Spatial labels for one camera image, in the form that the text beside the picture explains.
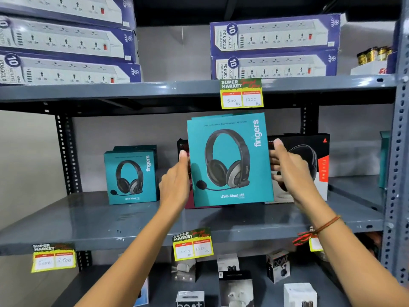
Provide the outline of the black white headphone box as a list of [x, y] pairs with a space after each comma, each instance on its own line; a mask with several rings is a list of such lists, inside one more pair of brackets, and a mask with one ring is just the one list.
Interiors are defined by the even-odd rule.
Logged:
[[273, 141], [279, 138], [288, 152], [299, 155], [308, 164], [310, 176], [319, 194], [326, 201], [328, 197], [329, 149], [330, 134], [319, 133], [306, 135], [287, 133], [283, 135], [269, 135], [269, 149], [274, 149]]

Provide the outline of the grey earbuds box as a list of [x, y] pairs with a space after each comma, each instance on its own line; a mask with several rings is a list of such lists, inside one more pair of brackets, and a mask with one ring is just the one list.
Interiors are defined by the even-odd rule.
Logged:
[[178, 282], [196, 282], [196, 259], [176, 261], [171, 256], [171, 278]]

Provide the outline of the yellow green price tag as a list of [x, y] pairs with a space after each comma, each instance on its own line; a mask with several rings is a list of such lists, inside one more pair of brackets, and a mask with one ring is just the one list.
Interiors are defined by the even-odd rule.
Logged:
[[38, 243], [33, 244], [33, 264], [31, 273], [76, 267], [74, 243]]
[[175, 261], [214, 255], [211, 230], [202, 227], [172, 236]]
[[324, 249], [323, 249], [323, 247], [322, 247], [322, 245], [321, 245], [321, 243], [319, 241], [318, 235], [314, 233], [313, 226], [310, 226], [309, 230], [310, 230], [310, 233], [311, 233], [311, 235], [310, 235], [310, 237], [308, 239], [308, 244], [309, 244], [310, 251], [311, 252], [322, 252], [322, 251], [324, 251]]
[[219, 80], [221, 108], [263, 108], [261, 78]]

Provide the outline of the black white earbuds box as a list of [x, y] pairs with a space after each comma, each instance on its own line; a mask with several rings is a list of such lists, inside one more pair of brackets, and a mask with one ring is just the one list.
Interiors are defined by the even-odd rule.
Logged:
[[267, 276], [274, 284], [290, 277], [291, 268], [288, 255], [288, 251], [281, 250], [265, 256]]

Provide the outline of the large teal headphone box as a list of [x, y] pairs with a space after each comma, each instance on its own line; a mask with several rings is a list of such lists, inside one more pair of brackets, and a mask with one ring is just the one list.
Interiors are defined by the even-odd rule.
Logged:
[[273, 201], [264, 113], [187, 121], [195, 207]]

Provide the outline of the row of gold-lidded jars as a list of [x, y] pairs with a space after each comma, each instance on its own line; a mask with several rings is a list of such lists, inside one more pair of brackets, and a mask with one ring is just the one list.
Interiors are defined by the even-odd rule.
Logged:
[[387, 58], [390, 54], [394, 52], [393, 48], [390, 46], [381, 46], [381, 47], [371, 47], [366, 51], [359, 52], [357, 57], [357, 63], [359, 66], [364, 65], [369, 62], [374, 61], [387, 61]]

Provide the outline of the person's left hand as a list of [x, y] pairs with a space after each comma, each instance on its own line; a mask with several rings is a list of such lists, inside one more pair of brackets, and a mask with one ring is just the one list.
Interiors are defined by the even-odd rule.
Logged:
[[162, 176], [159, 183], [160, 210], [167, 213], [181, 212], [189, 197], [190, 182], [177, 178], [177, 163]]

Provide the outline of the person's right forearm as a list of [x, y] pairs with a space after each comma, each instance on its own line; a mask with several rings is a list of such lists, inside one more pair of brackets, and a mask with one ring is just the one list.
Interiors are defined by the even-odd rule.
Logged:
[[409, 307], [409, 291], [321, 200], [303, 210], [353, 307]]

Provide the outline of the small teal headphone box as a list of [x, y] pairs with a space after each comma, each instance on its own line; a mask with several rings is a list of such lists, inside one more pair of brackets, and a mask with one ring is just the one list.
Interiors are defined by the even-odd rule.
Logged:
[[[140, 194], [123, 194], [117, 188], [117, 182], [115, 178], [115, 170], [120, 162], [122, 155], [125, 153], [116, 154], [113, 150], [106, 151], [104, 154], [105, 162], [105, 175], [108, 189], [108, 201], [110, 205], [120, 204], [133, 204], [133, 203], [145, 203], [155, 202], [159, 199], [158, 182], [149, 186], [147, 182], [144, 182], [143, 191]], [[130, 165], [125, 165], [122, 170], [122, 177], [125, 177], [129, 181], [136, 178], [136, 170], [132, 169]]]
[[[115, 153], [126, 153], [122, 155], [115, 170], [117, 188], [123, 194], [140, 194], [143, 191], [144, 182], [149, 186], [156, 184], [157, 146], [119, 146], [113, 150]], [[129, 181], [122, 177], [122, 170], [125, 165], [130, 165], [136, 170], [136, 178]]]

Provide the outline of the white charger box black top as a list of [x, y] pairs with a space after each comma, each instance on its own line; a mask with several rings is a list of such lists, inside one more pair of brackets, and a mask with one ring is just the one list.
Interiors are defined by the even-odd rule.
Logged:
[[249, 270], [218, 273], [221, 307], [254, 307], [253, 282]]

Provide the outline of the blue white box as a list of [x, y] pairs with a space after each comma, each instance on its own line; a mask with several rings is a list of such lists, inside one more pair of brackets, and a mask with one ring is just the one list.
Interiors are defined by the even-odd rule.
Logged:
[[135, 302], [135, 304], [133, 305], [133, 307], [141, 307], [144, 305], [149, 304], [149, 281], [148, 281], [148, 277], [146, 278], [140, 293], [137, 297], [137, 300]]

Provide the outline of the white cube box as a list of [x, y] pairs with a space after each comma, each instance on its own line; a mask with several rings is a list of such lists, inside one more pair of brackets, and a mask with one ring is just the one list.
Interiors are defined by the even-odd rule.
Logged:
[[284, 284], [284, 307], [317, 306], [317, 292], [310, 283]]

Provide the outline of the grey metal shelf rack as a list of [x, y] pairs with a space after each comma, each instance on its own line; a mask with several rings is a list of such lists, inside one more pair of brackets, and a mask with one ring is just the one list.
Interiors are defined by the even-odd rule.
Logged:
[[[395, 74], [275, 78], [264, 81], [270, 108], [300, 108], [301, 130], [317, 131], [321, 106], [358, 106], [364, 103], [393, 102], [391, 155], [388, 163], [388, 184], [383, 195], [384, 206], [395, 211], [376, 211], [343, 194], [330, 195], [331, 206], [344, 212], [345, 224], [355, 232], [383, 231], [380, 262], [405, 287], [409, 284], [409, 31], [401, 31]], [[76, 251], [121, 249], [128, 246], [145, 225], [154, 209], [109, 207], [102, 191], [84, 192], [85, 152], [90, 144], [79, 141], [81, 128], [72, 117], [85, 119], [86, 139], [91, 137], [90, 118], [114, 116], [125, 125], [126, 117], [138, 122], [148, 115], [158, 116], [170, 138], [173, 124], [164, 122], [164, 115], [221, 111], [219, 82], [167, 81], [82, 85], [13, 85], [0, 87], [0, 109], [18, 112], [52, 114], [62, 123], [62, 141], [69, 137], [76, 142], [69, 160], [66, 186], [69, 195], [48, 207], [17, 221], [0, 231], [0, 256], [28, 254], [39, 242], [72, 242]]]

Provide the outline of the blue power strip box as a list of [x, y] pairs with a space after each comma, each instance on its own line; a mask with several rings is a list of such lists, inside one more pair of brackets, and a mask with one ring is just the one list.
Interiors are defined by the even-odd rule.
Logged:
[[327, 77], [337, 73], [338, 50], [213, 56], [213, 80]]
[[210, 54], [339, 49], [345, 14], [210, 23]]
[[141, 67], [138, 64], [107, 65], [0, 50], [0, 85], [75, 85], [142, 81]]
[[0, 15], [0, 49], [139, 63], [133, 31]]
[[0, 0], [0, 13], [136, 30], [133, 0]]

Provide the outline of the small white box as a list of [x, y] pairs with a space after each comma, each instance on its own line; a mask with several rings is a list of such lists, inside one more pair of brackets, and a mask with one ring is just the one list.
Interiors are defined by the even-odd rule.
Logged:
[[239, 271], [239, 261], [236, 253], [219, 255], [217, 257], [217, 268], [222, 271]]

